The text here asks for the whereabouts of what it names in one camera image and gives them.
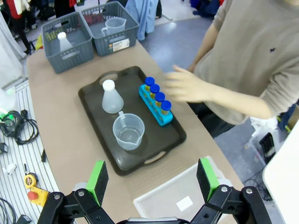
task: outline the blue clothing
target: blue clothing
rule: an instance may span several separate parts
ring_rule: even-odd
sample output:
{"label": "blue clothing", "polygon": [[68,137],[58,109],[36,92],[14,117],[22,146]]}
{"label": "blue clothing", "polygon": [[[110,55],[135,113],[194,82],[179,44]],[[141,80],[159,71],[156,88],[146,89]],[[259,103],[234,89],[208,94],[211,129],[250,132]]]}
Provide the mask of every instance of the blue clothing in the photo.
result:
{"label": "blue clothing", "polygon": [[145,39],[145,32],[154,31],[157,5],[158,0],[128,0],[126,10],[139,22],[138,40],[143,41]]}
{"label": "blue clothing", "polygon": [[194,5],[200,5],[197,12],[193,12],[194,15],[200,15],[201,17],[215,16],[220,6],[219,0],[194,0]]}
{"label": "blue clothing", "polygon": [[285,126],[288,125],[289,119],[293,115],[294,111],[296,109],[296,104],[293,104],[287,112],[285,112],[280,118],[280,122],[278,124],[278,127],[280,130],[284,130]]}

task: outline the white cap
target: white cap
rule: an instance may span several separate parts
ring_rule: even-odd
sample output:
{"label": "white cap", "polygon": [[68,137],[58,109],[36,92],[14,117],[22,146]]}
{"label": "white cap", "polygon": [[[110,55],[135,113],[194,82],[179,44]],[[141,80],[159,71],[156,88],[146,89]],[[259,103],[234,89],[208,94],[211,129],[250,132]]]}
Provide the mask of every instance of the white cap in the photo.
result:
{"label": "white cap", "polygon": [[103,89],[105,91],[112,91],[115,89],[115,84],[114,81],[111,79],[106,80],[105,82],[103,82]]}
{"label": "white cap", "polygon": [[59,40],[66,38],[66,33],[65,33],[65,32],[61,32],[61,33],[59,33],[59,34],[57,35],[57,38],[58,38]]}

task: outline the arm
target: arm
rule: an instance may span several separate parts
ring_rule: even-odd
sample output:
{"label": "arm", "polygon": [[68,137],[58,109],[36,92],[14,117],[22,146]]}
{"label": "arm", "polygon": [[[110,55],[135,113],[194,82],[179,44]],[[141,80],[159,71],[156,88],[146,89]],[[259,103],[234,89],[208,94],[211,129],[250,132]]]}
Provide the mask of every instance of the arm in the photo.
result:
{"label": "arm", "polygon": [[202,40],[202,44],[198,50],[198,53],[194,59],[194,61],[192,62],[190,68],[188,69],[190,72],[194,71],[194,68],[196,66],[196,64],[202,59],[202,57],[204,55],[206,55],[207,52],[209,52],[217,39],[218,36],[218,30],[216,29],[215,25],[212,23],[209,27],[209,29],[207,30],[204,39]]}
{"label": "arm", "polygon": [[234,92],[209,83],[206,84],[207,88],[211,89],[208,101],[236,110],[250,117],[270,119],[275,116],[267,103],[259,97]]}
{"label": "arm", "polygon": [[225,16],[230,8],[232,0],[225,0],[222,6],[219,7],[217,14],[213,20],[213,23],[210,25],[207,30],[204,39],[202,40],[201,46],[198,50],[198,53],[189,67],[189,71],[193,72],[196,64],[206,55],[214,46],[218,33],[222,27]]}
{"label": "arm", "polygon": [[166,92],[176,101],[214,102],[251,117],[269,119],[287,111],[299,98],[299,64],[274,75],[261,97],[207,83],[177,66],[174,70],[166,77]]}

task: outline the table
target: table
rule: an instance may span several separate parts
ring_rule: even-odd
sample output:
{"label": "table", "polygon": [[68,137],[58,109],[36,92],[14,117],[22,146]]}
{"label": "table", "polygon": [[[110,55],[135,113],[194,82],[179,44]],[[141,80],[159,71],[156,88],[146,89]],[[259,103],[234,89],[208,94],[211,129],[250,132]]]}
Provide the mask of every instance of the table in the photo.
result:
{"label": "table", "polygon": [[133,200],[211,156],[236,189],[242,182],[202,123],[186,103],[173,103],[172,112],[187,134],[186,141],[161,161],[127,176],[112,169],[78,97],[78,90],[101,74],[139,66],[158,84],[163,73],[139,42],[106,57],[98,57],[56,74],[43,50],[27,60],[30,90],[44,148],[60,190],[69,194],[76,183],[86,182],[97,160],[105,160],[109,174],[103,208],[115,221],[139,217]]}
{"label": "table", "polygon": [[263,181],[285,223],[296,223],[299,194],[299,122],[263,172]]}

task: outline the tray handle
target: tray handle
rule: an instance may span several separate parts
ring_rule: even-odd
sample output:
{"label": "tray handle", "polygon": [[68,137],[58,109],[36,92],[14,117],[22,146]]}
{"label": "tray handle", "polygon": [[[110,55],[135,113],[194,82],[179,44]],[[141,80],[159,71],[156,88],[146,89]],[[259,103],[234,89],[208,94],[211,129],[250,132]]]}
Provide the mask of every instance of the tray handle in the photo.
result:
{"label": "tray handle", "polygon": [[107,79],[111,79],[113,81],[118,79],[118,71],[109,71],[101,75],[96,83],[100,83],[100,85],[103,85],[103,82],[106,81]]}
{"label": "tray handle", "polygon": [[144,165],[147,166],[147,165],[153,164],[155,162],[158,162],[159,160],[163,159],[167,154],[168,154],[168,152],[161,151],[157,155],[155,155],[155,156],[151,157],[150,159],[146,160],[144,162]]}

